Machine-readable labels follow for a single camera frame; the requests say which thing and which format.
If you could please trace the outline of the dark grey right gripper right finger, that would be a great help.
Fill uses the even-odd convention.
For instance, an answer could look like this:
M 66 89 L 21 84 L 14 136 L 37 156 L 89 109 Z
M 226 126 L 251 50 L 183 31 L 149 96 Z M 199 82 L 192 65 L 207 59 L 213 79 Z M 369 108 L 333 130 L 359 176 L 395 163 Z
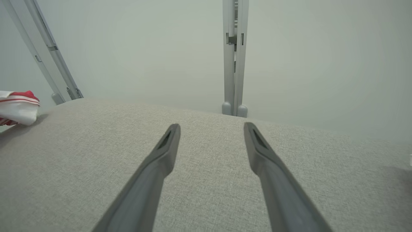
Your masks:
M 248 160 L 261 182 L 272 232 L 332 232 L 255 124 L 244 123 Z

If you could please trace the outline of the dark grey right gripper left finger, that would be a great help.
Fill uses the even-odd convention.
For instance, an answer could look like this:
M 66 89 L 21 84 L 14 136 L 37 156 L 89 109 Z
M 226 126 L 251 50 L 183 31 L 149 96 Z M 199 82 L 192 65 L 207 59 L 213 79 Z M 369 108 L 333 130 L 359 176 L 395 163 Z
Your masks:
M 173 171 L 180 138 L 180 125 L 171 124 L 93 232 L 152 232 L 163 183 Z

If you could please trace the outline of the red jersey with white sleeves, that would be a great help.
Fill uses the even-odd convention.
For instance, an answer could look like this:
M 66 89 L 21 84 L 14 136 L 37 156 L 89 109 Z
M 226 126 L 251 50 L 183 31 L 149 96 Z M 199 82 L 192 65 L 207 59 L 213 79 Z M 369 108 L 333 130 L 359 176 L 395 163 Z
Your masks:
M 32 125 L 39 107 L 40 100 L 32 91 L 0 91 L 0 126 Z

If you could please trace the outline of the grey metal partition post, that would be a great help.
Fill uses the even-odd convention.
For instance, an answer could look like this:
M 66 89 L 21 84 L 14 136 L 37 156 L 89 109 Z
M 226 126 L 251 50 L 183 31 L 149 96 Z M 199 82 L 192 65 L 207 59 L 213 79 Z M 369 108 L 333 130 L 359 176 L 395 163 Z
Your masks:
M 0 91 L 32 91 L 43 109 L 83 97 L 37 0 L 0 0 Z
M 222 113 L 246 118 L 243 102 L 249 0 L 223 0 L 224 102 Z

